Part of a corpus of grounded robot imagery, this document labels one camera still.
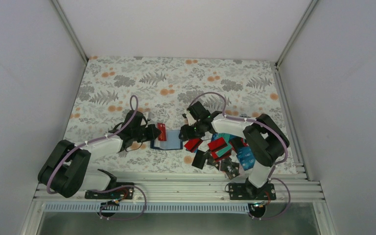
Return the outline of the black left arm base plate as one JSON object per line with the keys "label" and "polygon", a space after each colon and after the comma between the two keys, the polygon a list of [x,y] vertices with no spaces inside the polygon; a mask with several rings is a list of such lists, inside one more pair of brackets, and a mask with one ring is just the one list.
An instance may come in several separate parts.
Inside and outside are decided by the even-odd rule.
{"label": "black left arm base plate", "polygon": [[123,200],[132,199],[134,193],[134,183],[116,182],[115,186],[108,186],[103,192],[89,190],[85,192],[85,199],[106,199]]}

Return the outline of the dark blue card holder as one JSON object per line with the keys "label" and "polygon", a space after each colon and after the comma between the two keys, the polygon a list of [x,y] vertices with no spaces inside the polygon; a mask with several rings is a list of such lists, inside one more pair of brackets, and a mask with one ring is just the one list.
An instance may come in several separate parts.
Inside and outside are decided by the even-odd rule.
{"label": "dark blue card holder", "polygon": [[179,138],[180,130],[166,130],[166,140],[151,141],[150,148],[154,150],[181,150],[183,141]]}

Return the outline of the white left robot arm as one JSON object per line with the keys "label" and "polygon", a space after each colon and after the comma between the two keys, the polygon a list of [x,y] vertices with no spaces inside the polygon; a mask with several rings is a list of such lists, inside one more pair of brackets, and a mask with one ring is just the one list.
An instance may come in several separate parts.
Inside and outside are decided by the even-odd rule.
{"label": "white left robot arm", "polygon": [[49,194],[72,197],[80,190],[96,190],[111,198],[117,191],[114,176],[101,169],[89,170],[89,162],[127,150],[134,142],[157,139],[161,131],[142,112],[131,110],[125,121],[102,137],[75,144],[59,141],[38,174],[38,182],[46,185]]}

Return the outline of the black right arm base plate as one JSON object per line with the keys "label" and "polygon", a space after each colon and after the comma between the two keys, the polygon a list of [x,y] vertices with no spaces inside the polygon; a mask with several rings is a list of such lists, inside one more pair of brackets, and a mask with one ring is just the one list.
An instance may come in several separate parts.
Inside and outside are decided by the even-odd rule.
{"label": "black right arm base plate", "polygon": [[261,188],[246,183],[230,182],[225,186],[225,191],[231,200],[276,200],[276,191],[272,183],[266,183]]}

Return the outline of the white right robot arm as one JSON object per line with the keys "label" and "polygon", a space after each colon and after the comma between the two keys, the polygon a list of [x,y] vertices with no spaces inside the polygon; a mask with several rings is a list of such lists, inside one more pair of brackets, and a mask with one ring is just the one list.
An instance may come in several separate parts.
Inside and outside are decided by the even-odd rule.
{"label": "white right robot arm", "polygon": [[284,155],[288,157],[290,142],[286,135],[269,115],[258,118],[235,117],[215,111],[206,116],[193,117],[189,112],[183,114],[188,121],[181,127],[179,138],[183,141],[201,138],[206,132],[230,134],[246,140],[255,157],[255,163],[246,185],[246,194],[251,199],[258,199],[264,194],[264,185],[274,171],[276,161]]}

